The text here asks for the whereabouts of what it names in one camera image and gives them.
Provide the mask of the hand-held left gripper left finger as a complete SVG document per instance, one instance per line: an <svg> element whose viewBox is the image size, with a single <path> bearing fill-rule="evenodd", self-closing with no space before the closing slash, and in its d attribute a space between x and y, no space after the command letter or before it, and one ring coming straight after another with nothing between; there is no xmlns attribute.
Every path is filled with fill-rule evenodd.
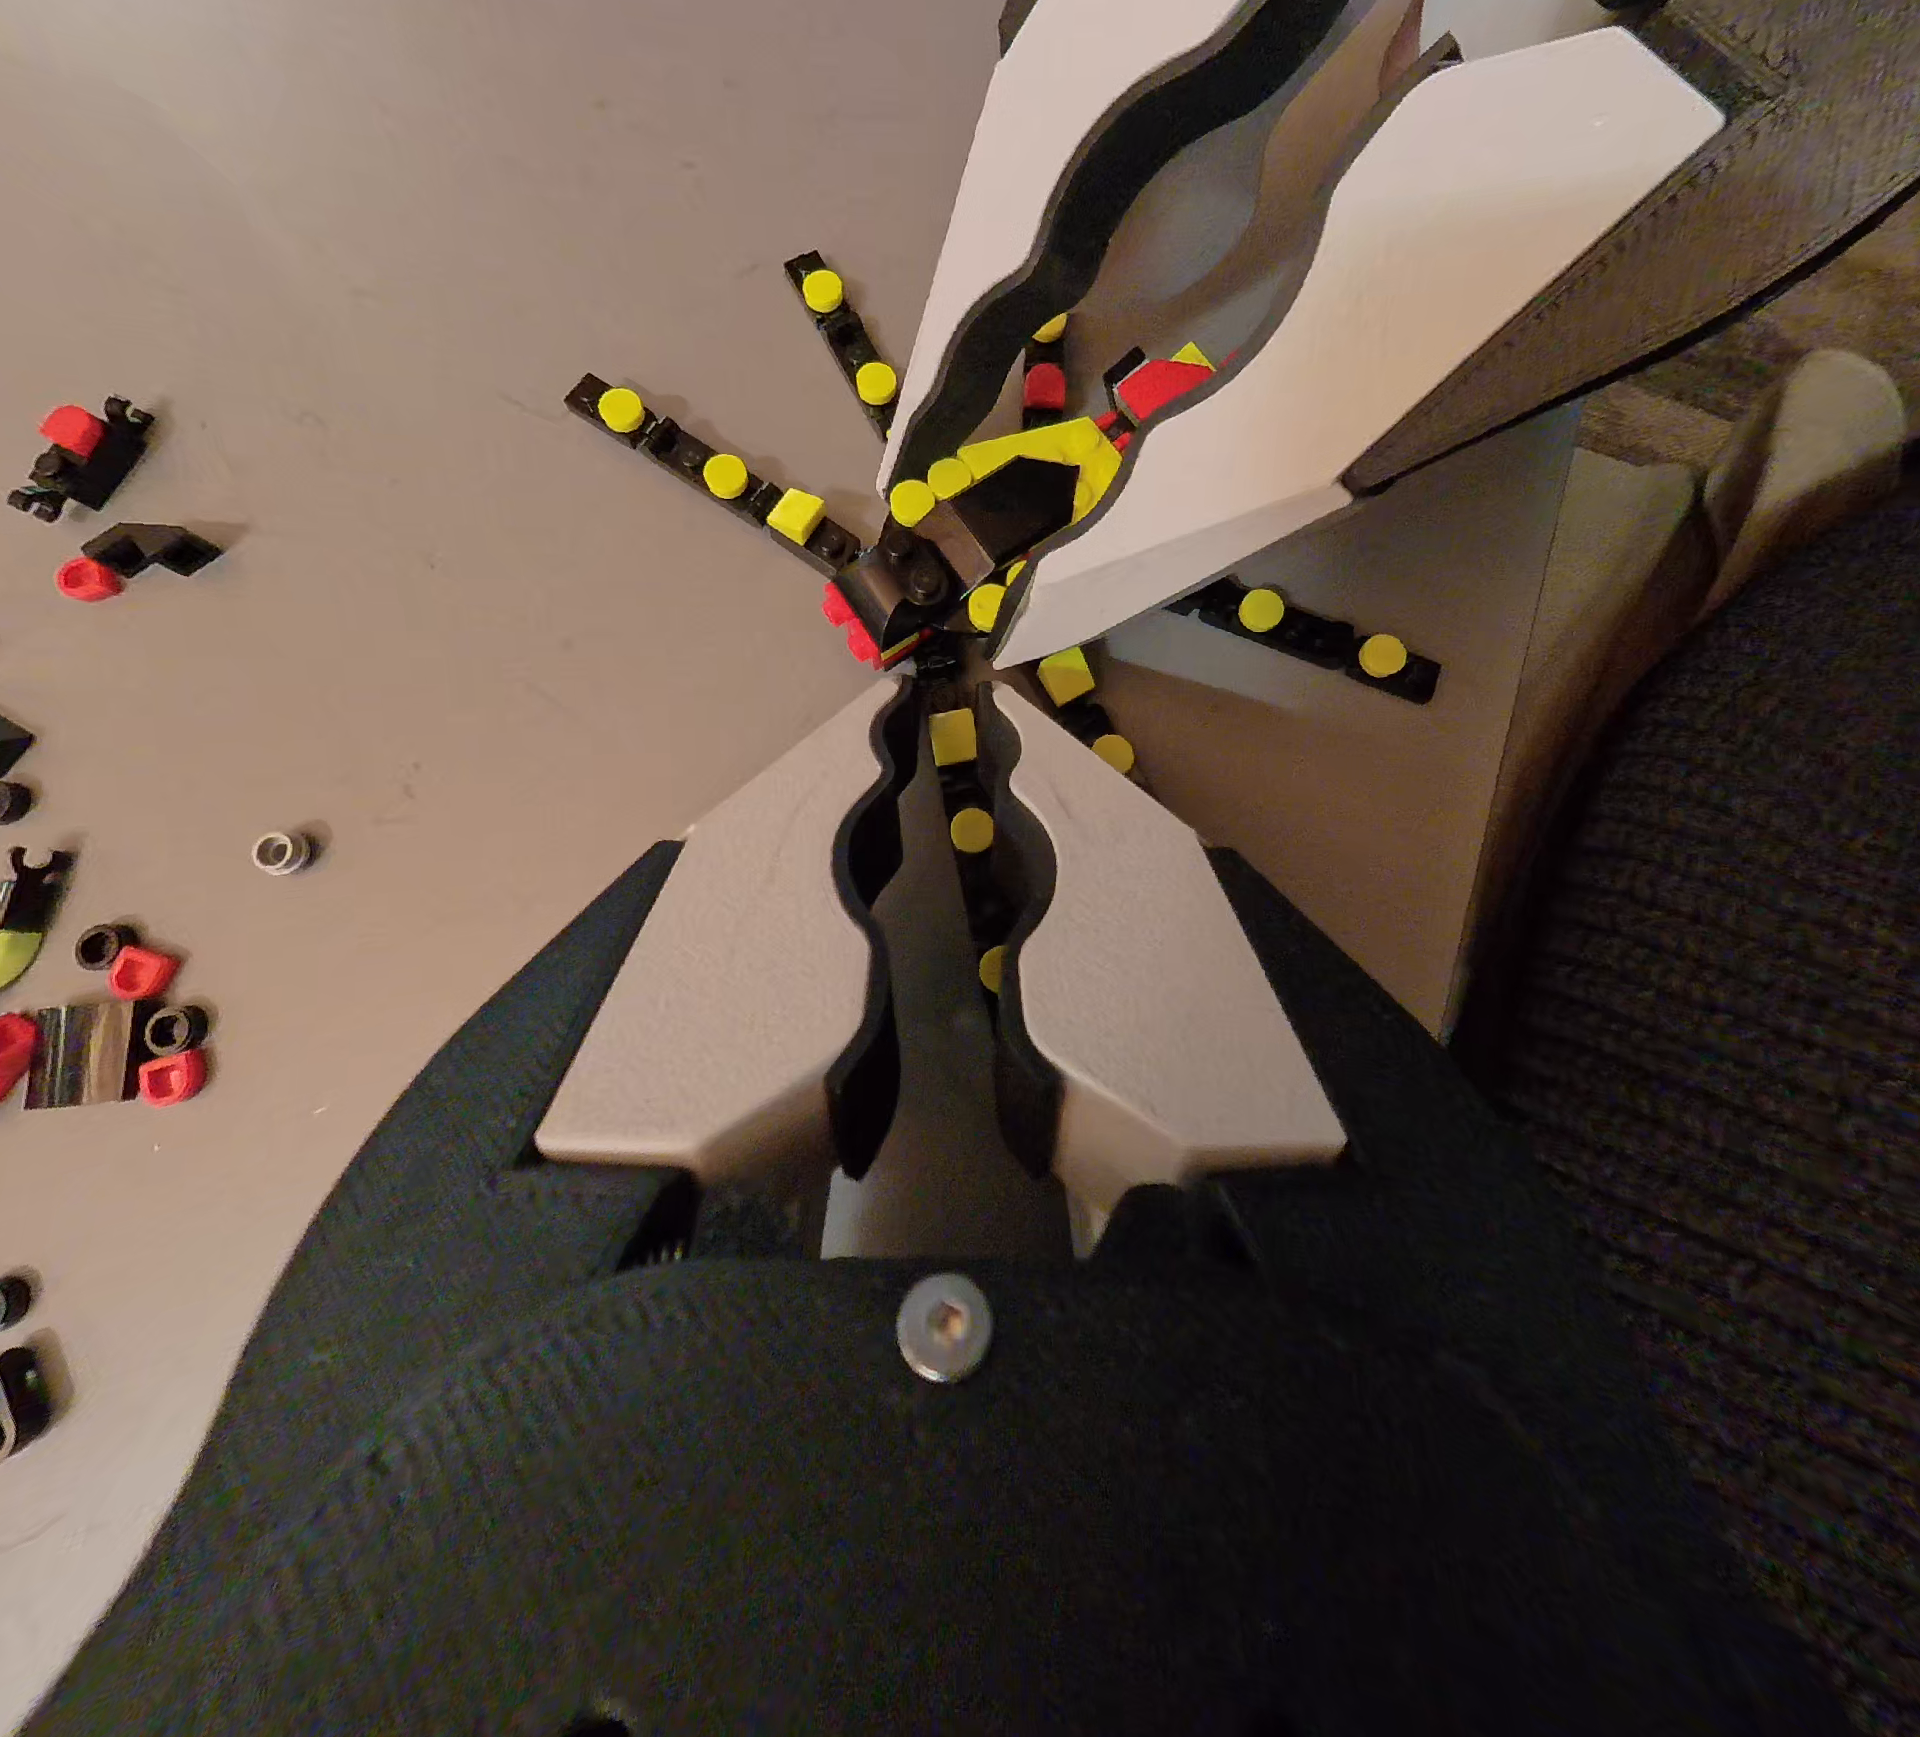
<svg viewBox="0 0 1920 1737"><path fill-rule="evenodd" d="M668 849L537 1130L546 1160L699 1184L871 1171L901 1083L875 905L919 742L916 684L879 679Z"/></svg>

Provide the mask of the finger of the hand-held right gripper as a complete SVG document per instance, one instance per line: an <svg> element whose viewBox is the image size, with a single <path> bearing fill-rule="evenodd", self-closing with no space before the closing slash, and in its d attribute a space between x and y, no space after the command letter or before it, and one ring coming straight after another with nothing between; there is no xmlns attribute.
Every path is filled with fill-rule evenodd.
<svg viewBox="0 0 1920 1737"><path fill-rule="evenodd" d="M1166 604L1365 492L1360 463L1721 131L1632 30L1464 59L1438 40L1337 175L1290 303L1151 417L995 622L1035 663Z"/></svg>
<svg viewBox="0 0 1920 1737"><path fill-rule="evenodd" d="M997 59L903 378L888 518L971 443L1029 341L1094 345L1202 291L1258 213L1280 118L1375 0L1031 0Z"/></svg>

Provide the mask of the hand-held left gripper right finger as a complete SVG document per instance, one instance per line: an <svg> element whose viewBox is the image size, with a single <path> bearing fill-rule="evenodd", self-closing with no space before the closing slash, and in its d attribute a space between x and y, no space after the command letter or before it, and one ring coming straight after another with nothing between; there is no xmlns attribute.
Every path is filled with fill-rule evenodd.
<svg viewBox="0 0 1920 1737"><path fill-rule="evenodd" d="M1017 1162L1114 1214L1141 1188L1340 1160L1345 1130L1198 832L1005 684L982 691L982 750L1017 875L995 1044Z"/></svg>

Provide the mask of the red yellow lego spider head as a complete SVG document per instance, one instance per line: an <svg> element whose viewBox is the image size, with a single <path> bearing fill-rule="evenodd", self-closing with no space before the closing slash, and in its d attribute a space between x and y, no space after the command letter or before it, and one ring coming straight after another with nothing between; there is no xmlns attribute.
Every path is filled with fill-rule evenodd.
<svg viewBox="0 0 1920 1737"><path fill-rule="evenodd" d="M1189 342L1171 357L1145 357L1133 348L1103 372L1102 382L1114 418L1128 429L1141 429L1214 376L1215 364Z"/></svg>

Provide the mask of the yellow black lego spider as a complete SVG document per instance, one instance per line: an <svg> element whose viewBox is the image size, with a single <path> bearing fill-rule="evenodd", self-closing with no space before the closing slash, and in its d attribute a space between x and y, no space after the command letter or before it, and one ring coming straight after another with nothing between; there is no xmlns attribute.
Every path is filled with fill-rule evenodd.
<svg viewBox="0 0 1920 1737"><path fill-rule="evenodd" d="M782 272L867 421L885 433L892 426L901 381L854 311L849 284L813 251L787 258ZM995 869L995 815L967 680L974 652L986 666L1002 604L1034 553L1044 539L1070 531L1098 509L1139 431L1118 423L1110 408L1070 417L1068 322L1070 315L1062 312L1023 345L1019 429L936 458L924 477L886 485L885 516L869 544L829 514L820 494L752 473L742 456L709 445L631 385L588 374L565 399L572 417L818 572L827 583L825 617L859 663L913 674L923 691L930 763L988 1005L997 1002L1016 908ZM1405 702L1427 704L1438 689L1440 665L1399 637L1316 614L1281 588L1250 586L1229 575L1176 598L1169 609ZM1044 654L1031 672L1044 704L1068 735L1133 779L1137 753L1098 699L1088 647Z"/></svg>

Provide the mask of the pile of loose lego pieces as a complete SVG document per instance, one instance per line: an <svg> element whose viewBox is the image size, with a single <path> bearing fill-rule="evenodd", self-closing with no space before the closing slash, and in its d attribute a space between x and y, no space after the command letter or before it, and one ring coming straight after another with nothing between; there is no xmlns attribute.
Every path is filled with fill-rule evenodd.
<svg viewBox="0 0 1920 1737"><path fill-rule="evenodd" d="M67 894L76 854L32 859L3 844L1 988L12 992L42 954ZM26 1114L168 1105L205 1089L211 1016L178 1005L180 960L130 925L99 922L74 940L74 960L99 979L99 994L65 1005L3 1009L1 1098ZM26 1336L41 1286L26 1269L1 1276L1 1458L13 1460L54 1421L54 1390L39 1346Z"/></svg>

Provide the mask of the black red lego claw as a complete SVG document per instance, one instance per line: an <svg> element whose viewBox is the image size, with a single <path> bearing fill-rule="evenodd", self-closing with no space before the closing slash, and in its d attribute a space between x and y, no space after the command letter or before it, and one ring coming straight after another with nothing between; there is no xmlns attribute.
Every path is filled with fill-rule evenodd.
<svg viewBox="0 0 1920 1737"><path fill-rule="evenodd" d="M113 525L61 564L57 588L63 598L97 604L124 595L143 572L192 576L222 554L220 544L183 525Z"/></svg>

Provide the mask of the black red lego clip assembly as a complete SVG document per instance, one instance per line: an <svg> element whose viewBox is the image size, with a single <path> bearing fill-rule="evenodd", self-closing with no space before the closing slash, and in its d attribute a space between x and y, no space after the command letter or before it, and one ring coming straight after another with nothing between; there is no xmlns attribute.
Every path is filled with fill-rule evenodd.
<svg viewBox="0 0 1920 1737"><path fill-rule="evenodd" d="M101 410L51 410L39 426L45 448L5 505L48 525L73 507L102 511L144 458L153 429L156 415L123 397L109 397Z"/></svg>

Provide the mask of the tan trousers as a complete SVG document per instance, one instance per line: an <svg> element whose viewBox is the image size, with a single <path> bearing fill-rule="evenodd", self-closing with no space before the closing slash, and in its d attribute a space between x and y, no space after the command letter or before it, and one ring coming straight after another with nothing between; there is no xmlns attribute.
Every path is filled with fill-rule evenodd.
<svg viewBox="0 0 1920 1737"><path fill-rule="evenodd" d="M1836 348L1792 358L1729 421L1639 381L1582 410L1438 1038L1505 949L1525 869L1633 684L1751 578L1890 499L1906 440L1895 381Z"/></svg>

